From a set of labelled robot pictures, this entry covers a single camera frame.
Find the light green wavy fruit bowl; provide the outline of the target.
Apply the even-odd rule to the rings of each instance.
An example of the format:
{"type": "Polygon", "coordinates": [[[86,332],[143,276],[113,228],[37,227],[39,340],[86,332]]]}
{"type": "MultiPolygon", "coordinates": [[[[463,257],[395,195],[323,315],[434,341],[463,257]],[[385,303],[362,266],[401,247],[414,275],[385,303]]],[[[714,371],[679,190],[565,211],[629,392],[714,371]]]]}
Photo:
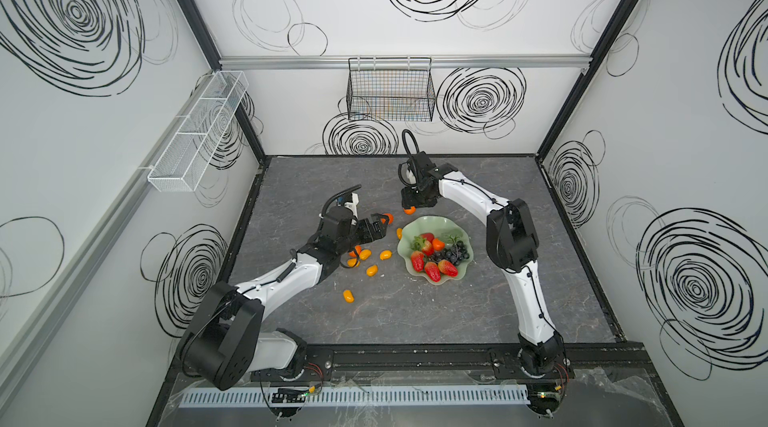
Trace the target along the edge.
{"type": "Polygon", "coordinates": [[[403,237],[398,243],[397,252],[402,259],[401,264],[408,274],[435,286],[442,285],[446,282],[462,280],[465,277],[468,267],[474,260],[474,251],[470,236],[458,224],[447,217],[422,216],[416,218],[402,229],[403,237]],[[410,254],[414,251],[412,243],[414,238],[416,236],[421,236],[422,233],[432,233],[434,238],[438,238],[443,242],[446,242],[449,237],[458,237],[465,242],[468,247],[469,259],[456,266],[459,271],[457,277],[448,277],[441,274],[441,280],[435,283],[428,278],[425,271],[415,272],[412,269],[410,261],[410,254]]]}

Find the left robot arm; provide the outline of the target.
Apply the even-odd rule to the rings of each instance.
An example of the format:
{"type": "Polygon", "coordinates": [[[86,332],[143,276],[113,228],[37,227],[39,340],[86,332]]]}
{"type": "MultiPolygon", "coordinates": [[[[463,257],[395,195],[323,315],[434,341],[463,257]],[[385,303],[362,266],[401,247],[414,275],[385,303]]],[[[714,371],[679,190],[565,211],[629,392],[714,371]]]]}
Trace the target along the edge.
{"type": "Polygon", "coordinates": [[[288,261],[237,285],[216,283],[179,341],[175,358],[183,373],[199,376],[222,391],[252,372],[300,376],[306,343],[285,329],[263,333],[262,321],[327,279],[343,255],[384,238],[392,223],[393,216],[382,213],[358,219],[350,203],[326,207],[316,232],[288,261]]]}

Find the dark fake grape bunch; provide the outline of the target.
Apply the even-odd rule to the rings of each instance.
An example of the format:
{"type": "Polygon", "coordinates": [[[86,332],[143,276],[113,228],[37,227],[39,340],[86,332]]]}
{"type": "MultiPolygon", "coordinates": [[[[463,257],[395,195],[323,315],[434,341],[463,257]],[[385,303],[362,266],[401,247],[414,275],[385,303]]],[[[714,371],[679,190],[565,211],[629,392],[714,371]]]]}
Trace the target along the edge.
{"type": "Polygon", "coordinates": [[[449,237],[445,243],[445,248],[442,251],[435,251],[432,255],[432,260],[439,263],[440,260],[446,259],[458,266],[460,263],[469,259],[468,247],[463,240],[458,237],[449,237]]]}

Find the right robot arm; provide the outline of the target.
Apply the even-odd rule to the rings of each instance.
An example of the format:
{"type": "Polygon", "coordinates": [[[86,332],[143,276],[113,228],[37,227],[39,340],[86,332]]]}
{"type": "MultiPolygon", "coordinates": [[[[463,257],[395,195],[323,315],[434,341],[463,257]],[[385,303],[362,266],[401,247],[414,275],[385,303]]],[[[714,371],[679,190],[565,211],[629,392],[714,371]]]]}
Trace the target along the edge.
{"type": "Polygon", "coordinates": [[[488,258],[503,271],[515,303],[521,368],[534,378],[553,372],[565,358],[564,341],[542,292],[539,238],[526,202],[496,195],[453,165],[435,164],[423,151],[410,154],[398,176],[405,208],[433,207],[445,198],[482,221],[488,258]]]}

